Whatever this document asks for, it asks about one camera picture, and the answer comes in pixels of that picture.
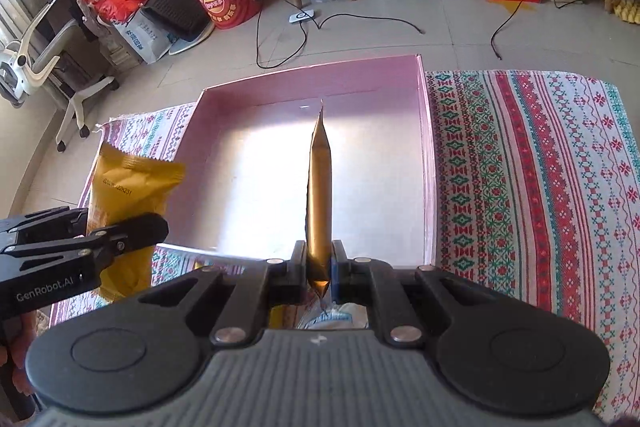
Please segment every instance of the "white wall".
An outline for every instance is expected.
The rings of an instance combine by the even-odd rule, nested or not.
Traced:
[[[20,109],[0,100],[0,217],[9,215],[31,157],[56,112],[53,99],[39,89]]]

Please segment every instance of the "patterned rug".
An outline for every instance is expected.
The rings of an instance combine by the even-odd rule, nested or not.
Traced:
[[[446,71],[427,83],[439,264],[596,331],[612,360],[596,413],[640,415],[640,161],[617,89],[558,71]],[[170,160],[193,107],[121,117],[104,139]],[[190,269],[157,249],[154,284]],[[103,304],[69,299],[51,323]]]

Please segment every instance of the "circular indentation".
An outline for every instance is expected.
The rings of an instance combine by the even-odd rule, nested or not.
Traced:
[[[146,353],[142,337],[120,328],[92,331],[71,347],[71,357],[84,369],[104,373],[138,363]]]
[[[246,333],[242,328],[222,328],[216,331],[215,340],[221,344],[237,344],[246,338]]]
[[[529,328],[498,333],[490,349],[502,365],[527,373],[548,371],[564,358],[564,346],[558,339]]]
[[[415,342],[421,336],[422,332],[413,326],[398,326],[391,330],[391,338],[396,342]]]

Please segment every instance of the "black electronic device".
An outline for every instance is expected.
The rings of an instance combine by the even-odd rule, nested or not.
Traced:
[[[166,221],[144,214],[85,237],[87,209],[60,206],[0,221],[0,344],[22,330],[20,314],[100,285],[100,272],[129,251],[164,241]],[[33,415],[34,399],[19,393],[14,363],[0,367],[0,412],[12,421]]]
[[[366,330],[272,330],[272,306],[306,295],[290,260],[207,266],[59,324],[27,372],[48,409],[34,427],[590,427],[609,374],[580,324],[431,266],[347,259],[332,297]]]

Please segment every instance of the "metal screw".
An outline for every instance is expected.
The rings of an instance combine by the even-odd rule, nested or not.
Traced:
[[[246,333],[242,328],[222,328],[216,331],[215,340],[221,344],[237,344],[244,341]]]
[[[422,332],[413,326],[398,326],[391,330],[391,338],[396,342],[415,342],[422,336]]]

